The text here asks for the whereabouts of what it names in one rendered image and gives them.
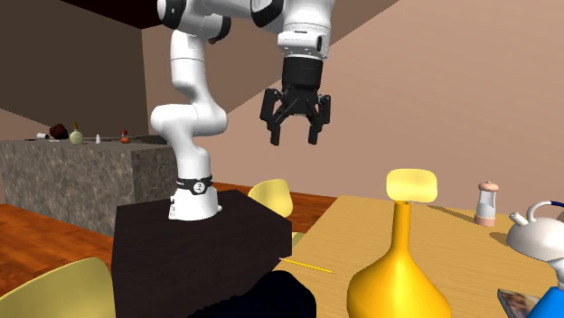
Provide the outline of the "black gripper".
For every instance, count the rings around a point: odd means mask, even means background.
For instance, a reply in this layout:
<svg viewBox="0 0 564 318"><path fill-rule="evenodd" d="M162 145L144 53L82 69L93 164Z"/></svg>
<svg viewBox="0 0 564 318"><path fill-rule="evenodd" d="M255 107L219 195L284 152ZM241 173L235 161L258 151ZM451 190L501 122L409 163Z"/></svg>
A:
<svg viewBox="0 0 564 318"><path fill-rule="evenodd" d="M282 93L265 89L259 118L267 123L270 143L279 145L280 125L285 116L307 115L308 143L317 144L323 125L330 123L331 97L318 96L324 62L304 57L286 57L282 70Z"/></svg>

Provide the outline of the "yellow pencil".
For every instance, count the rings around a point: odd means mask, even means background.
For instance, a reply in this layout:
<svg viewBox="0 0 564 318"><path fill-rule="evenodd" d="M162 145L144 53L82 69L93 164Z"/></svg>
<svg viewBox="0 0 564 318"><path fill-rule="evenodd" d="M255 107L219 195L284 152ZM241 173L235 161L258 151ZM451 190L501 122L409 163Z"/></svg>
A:
<svg viewBox="0 0 564 318"><path fill-rule="evenodd" d="M297 266L301 266L301 267L307 267L307 268L317 270L317 271L321 271L321 272L328 273L328 274L335 274L335 272L333 270L328 269L328 268L318 267L318 266L314 266L314 265L310 265L310 264L307 264L307 263L295 261L295 260L292 260L292 259L282 258L282 257L279 257L278 259L280 261L288 263L288 264L297 265Z"/></svg>

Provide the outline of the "dark robot stand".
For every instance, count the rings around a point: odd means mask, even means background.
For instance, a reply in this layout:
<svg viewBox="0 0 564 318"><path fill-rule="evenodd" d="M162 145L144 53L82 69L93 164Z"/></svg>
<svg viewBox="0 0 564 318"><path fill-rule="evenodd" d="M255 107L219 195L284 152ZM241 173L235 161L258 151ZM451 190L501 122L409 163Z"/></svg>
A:
<svg viewBox="0 0 564 318"><path fill-rule="evenodd" d="M292 253L292 223L237 190L206 220L170 220L167 200L117 207L117 318L187 318L242 295Z"/></svg>

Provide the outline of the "black rounded object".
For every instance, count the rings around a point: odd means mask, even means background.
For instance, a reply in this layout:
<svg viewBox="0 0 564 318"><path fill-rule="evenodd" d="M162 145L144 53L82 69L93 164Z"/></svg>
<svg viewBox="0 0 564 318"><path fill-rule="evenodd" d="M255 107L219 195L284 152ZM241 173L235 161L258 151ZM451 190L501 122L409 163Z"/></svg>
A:
<svg viewBox="0 0 564 318"><path fill-rule="evenodd" d="M291 273L265 274L244 295L206 306L187 318L316 318L312 292Z"/></svg>

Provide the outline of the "yellow long-necked vase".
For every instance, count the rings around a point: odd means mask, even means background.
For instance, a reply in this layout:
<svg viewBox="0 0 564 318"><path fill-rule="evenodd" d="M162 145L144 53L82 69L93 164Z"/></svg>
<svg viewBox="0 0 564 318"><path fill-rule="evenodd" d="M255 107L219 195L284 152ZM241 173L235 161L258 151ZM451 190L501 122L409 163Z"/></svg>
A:
<svg viewBox="0 0 564 318"><path fill-rule="evenodd" d="M389 250L352 277L349 318L452 318L448 300L410 254L410 208L407 201L394 203Z"/></svg>

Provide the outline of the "wooden table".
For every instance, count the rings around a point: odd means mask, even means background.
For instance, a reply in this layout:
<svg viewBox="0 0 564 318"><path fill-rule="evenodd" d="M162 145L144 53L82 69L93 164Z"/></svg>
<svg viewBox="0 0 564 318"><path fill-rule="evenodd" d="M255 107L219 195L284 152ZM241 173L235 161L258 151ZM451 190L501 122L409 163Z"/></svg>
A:
<svg viewBox="0 0 564 318"><path fill-rule="evenodd" d="M342 195L295 245L290 259L335 274L277 265L313 293L317 318L349 318L349 282L389 249L393 207L392 201ZM498 289L541 296L557 283L549 265L506 246L507 216L497 216L492 228L474 224L473 217L470 210L411 207L411 255L447 298L454 318L507 318Z"/></svg>

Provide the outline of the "pink and clear grinder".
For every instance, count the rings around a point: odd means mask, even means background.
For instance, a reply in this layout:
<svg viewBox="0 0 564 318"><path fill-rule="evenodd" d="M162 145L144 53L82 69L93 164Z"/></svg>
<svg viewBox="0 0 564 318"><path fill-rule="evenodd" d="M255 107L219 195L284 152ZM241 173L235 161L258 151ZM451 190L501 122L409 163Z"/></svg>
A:
<svg viewBox="0 0 564 318"><path fill-rule="evenodd" d="M478 184L479 197L476 205L474 222L484 227L495 225L496 193L499 186L493 182L481 182Z"/></svg>

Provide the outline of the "grey stone counter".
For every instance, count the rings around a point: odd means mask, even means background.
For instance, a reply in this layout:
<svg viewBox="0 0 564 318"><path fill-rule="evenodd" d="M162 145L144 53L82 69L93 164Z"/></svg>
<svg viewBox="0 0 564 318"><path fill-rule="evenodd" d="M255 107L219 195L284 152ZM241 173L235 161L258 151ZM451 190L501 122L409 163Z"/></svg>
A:
<svg viewBox="0 0 564 318"><path fill-rule="evenodd" d="M0 141L5 201L112 236L117 207L169 198L176 189L173 149L160 136Z"/></svg>

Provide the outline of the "book with picture cover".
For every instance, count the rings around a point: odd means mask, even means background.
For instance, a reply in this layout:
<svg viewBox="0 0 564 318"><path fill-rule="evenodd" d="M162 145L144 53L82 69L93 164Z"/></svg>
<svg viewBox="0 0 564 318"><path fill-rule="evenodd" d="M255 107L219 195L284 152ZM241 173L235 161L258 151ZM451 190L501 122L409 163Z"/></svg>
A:
<svg viewBox="0 0 564 318"><path fill-rule="evenodd" d="M497 290L497 297L508 318L527 318L540 298L505 289Z"/></svg>

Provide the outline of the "blue and white object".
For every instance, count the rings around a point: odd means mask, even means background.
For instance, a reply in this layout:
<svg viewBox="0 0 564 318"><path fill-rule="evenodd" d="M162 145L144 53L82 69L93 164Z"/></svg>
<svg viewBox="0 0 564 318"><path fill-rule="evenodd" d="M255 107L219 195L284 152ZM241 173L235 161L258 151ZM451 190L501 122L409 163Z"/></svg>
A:
<svg viewBox="0 0 564 318"><path fill-rule="evenodd" d="M548 289L527 318L564 318L564 257L551 260L548 264L557 274L558 285Z"/></svg>

